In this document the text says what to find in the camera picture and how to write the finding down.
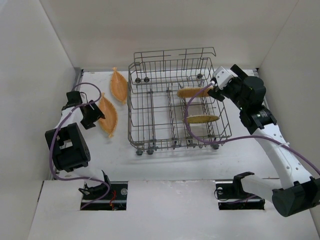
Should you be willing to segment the fish-shaped woven plate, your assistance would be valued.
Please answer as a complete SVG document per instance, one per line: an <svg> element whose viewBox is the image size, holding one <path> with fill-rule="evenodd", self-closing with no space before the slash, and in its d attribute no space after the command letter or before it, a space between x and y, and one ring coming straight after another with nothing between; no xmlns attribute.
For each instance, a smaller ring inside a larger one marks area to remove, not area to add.
<svg viewBox="0 0 320 240"><path fill-rule="evenodd" d="M98 120L100 127L108 134L109 138L112 138L118 124L118 113L115 106L105 97L104 92L101 94L98 107L104 114L104 118L101 117Z"/></svg>
<svg viewBox="0 0 320 240"><path fill-rule="evenodd" d="M113 97L124 105L127 101L128 82L116 67L113 67L112 69L113 73L110 79L110 91Z"/></svg>

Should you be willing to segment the round woven plate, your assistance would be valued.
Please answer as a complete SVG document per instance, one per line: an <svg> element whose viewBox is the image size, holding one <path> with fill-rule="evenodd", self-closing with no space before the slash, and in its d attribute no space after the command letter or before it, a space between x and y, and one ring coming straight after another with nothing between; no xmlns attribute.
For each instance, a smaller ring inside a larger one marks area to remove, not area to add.
<svg viewBox="0 0 320 240"><path fill-rule="evenodd" d="M208 91L213 89L214 87L209 87L205 89L202 93L198 94L196 97L197 98L208 97L209 96ZM179 98L192 98L201 90L202 90L201 87L182 88L177 91L177 96Z"/></svg>
<svg viewBox="0 0 320 240"><path fill-rule="evenodd" d="M205 124L218 121L220 118L216 115L192 115L183 120L186 124Z"/></svg>

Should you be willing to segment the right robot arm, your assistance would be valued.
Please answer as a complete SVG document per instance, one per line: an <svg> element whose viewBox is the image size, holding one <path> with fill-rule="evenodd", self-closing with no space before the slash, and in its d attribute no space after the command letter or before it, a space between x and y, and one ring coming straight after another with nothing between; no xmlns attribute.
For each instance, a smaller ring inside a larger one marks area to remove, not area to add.
<svg viewBox="0 0 320 240"><path fill-rule="evenodd" d="M252 194L273 204L283 217L300 213L320 204L320 180L301 164L309 161L296 152L284 137L272 112L263 104L266 87L261 78L247 75L234 64L230 70L219 67L213 73L210 97L228 98L239 109L241 123L255 139L275 168L280 183L272 184L252 172L233 178L240 194Z"/></svg>

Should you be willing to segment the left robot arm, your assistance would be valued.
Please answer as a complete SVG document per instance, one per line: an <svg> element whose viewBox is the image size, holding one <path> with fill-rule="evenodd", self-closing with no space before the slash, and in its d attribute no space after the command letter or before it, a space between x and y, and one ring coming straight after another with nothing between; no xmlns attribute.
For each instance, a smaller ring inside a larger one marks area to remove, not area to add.
<svg viewBox="0 0 320 240"><path fill-rule="evenodd" d="M79 91L69 91L66 97L67 103L62 107L61 119L44 135L53 176L56 176L56 171L70 173L89 166L91 155L81 128L89 130L96 126L95 122L98 120L106 119L95 101L83 102Z"/></svg>

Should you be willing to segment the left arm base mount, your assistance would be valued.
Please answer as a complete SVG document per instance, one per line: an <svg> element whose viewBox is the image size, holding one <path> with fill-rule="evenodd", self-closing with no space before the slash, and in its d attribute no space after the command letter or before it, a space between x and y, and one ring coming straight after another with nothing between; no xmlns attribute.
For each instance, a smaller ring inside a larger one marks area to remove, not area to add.
<svg viewBox="0 0 320 240"><path fill-rule="evenodd" d="M127 209L128 182L113 181L110 190L103 185L89 187L86 183L78 190L82 194L82 211L125 211Z"/></svg>

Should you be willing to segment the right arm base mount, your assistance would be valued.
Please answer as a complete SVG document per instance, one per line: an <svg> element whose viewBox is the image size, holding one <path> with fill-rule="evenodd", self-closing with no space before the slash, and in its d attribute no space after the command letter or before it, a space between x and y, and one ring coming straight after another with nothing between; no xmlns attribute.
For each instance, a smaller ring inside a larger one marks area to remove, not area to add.
<svg viewBox="0 0 320 240"><path fill-rule="evenodd" d="M252 193L239 190L233 180L215 181L214 197L219 210L264 210L266 201Z"/></svg>

